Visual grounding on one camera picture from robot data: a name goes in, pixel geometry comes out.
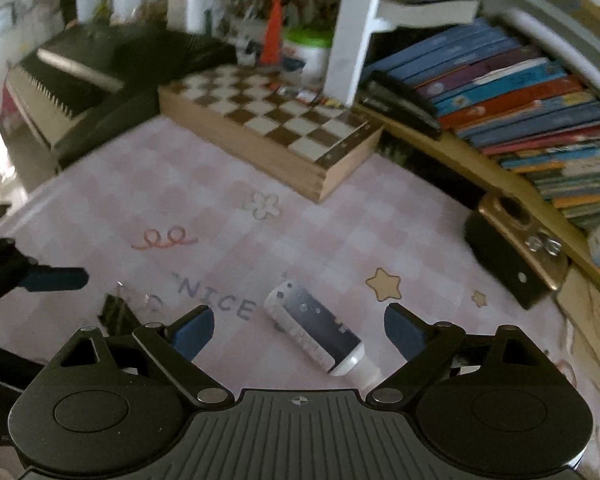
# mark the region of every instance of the ribbed gray panel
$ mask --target ribbed gray panel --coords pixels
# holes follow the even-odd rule
[[[304,397],[298,406],[292,399]],[[552,480],[574,480],[563,471]],[[26,480],[46,480],[25,473]],[[195,416],[150,466],[116,480],[477,480],[437,458],[397,413],[350,391],[247,391],[237,406]]]

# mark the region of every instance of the yellow wooden shelf edge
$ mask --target yellow wooden shelf edge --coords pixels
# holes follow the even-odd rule
[[[545,203],[528,180],[503,170],[452,133],[445,132],[440,140],[433,140],[362,105],[354,107],[360,112],[382,121],[384,128],[394,137],[405,140],[481,188],[499,190],[520,200],[531,215],[562,240],[562,246],[567,255],[600,288],[600,270],[591,261],[583,233],[557,209]]]

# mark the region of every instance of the green lid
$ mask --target green lid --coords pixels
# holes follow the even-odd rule
[[[310,28],[290,28],[285,32],[285,39],[293,43],[316,48],[331,48],[332,30],[311,30]]]

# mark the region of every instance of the tablecloth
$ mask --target tablecloth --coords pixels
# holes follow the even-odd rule
[[[76,292],[16,289],[2,298],[0,346],[48,360],[96,322],[120,281],[159,298],[136,312],[142,322],[169,323],[209,304],[216,332],[194,362],[234,394],[350,387],[266,316],[267,294],[295,278],[362,339],[384,378],[404,364],[382,326],[391,301],[468,333],[515,324],[552,359],[565,358],[558,308],[547,299],[523,310],[478,265],[462,239],[468,214],[379,155],[317,205],[159,117],[91,153],[0,223],[0,237],[14,237],[23,253],[84,266],[91,277]],[[377,272],[399,278],[400,300],[378,301],[366,284]],[[577,369],[576,377],[600,427],[600,394]],[[583,464],[600,468],[595,442]]]

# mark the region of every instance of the white bottle cap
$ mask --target white bottle cap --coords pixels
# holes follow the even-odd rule
[[[346,377],[360,391],[360,396],[364,398],[372,388],[380,384],[382,372],[369,357],[363,355],[360,361],[347,373]]]

